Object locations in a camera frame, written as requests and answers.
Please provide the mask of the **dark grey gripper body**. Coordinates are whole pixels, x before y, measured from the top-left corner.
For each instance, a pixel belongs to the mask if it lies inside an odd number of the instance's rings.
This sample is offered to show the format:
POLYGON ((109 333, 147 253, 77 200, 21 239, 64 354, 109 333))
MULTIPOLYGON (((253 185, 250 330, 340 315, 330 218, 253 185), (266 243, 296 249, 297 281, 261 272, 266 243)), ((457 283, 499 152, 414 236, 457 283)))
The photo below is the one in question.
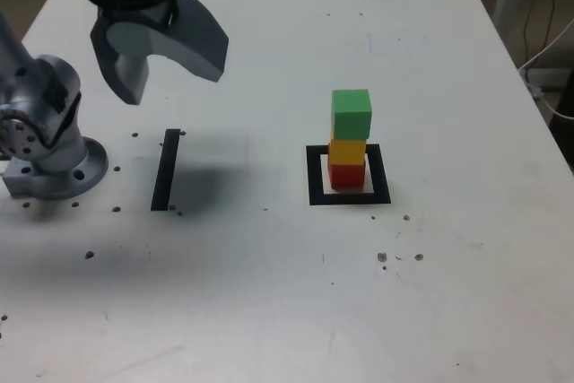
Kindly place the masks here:
POLYGON ((167 29, 173 15, 170 6, 157 6, 145 10, 104 10, 100 11, 100 24, 111 26, 118 22, 141 24, 153 29, 167 29))

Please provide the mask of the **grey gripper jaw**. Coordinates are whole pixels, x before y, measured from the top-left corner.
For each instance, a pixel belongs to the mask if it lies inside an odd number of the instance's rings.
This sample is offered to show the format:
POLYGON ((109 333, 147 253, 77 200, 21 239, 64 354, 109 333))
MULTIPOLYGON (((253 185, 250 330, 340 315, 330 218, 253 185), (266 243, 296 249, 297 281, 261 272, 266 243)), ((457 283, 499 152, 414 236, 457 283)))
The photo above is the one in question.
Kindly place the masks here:
POLYGON ((111 21, 101 13, 92 30, 91 43, 102 77, 108 87, 126 104, 139 105, 149 75, 146 57, 119 54, 108 42, 111 21))
POLYGON ((171 8, 167 29, 118 22, 107 30, 108 42, 119 54, 166 57, 191 74, 219 82, 229 46, 223 28, 198 0, 174 0, 171 8))

